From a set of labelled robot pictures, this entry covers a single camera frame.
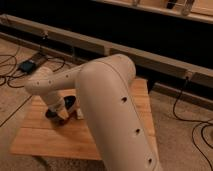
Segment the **translucent tan gripper tip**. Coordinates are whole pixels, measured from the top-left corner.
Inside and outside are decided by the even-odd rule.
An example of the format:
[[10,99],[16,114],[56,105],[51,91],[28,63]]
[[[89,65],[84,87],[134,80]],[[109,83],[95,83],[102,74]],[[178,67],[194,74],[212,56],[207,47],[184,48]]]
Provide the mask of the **translucent tan gripper tip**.
[[61,111],[59,111],[58,116],[63,120],[67,120],[69,118],[69,114],[66,109],[62,109]]

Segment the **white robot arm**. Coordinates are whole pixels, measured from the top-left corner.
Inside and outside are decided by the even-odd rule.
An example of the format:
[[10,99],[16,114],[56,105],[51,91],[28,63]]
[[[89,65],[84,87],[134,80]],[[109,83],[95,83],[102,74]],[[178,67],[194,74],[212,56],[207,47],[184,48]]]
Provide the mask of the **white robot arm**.
[[59,92],[74,89],[108,171],[163,171],[131,96],[135,76],[133,61],[116,54],[60,73],[42,67],[25,89],[40,96],[53,112],[65,107]]

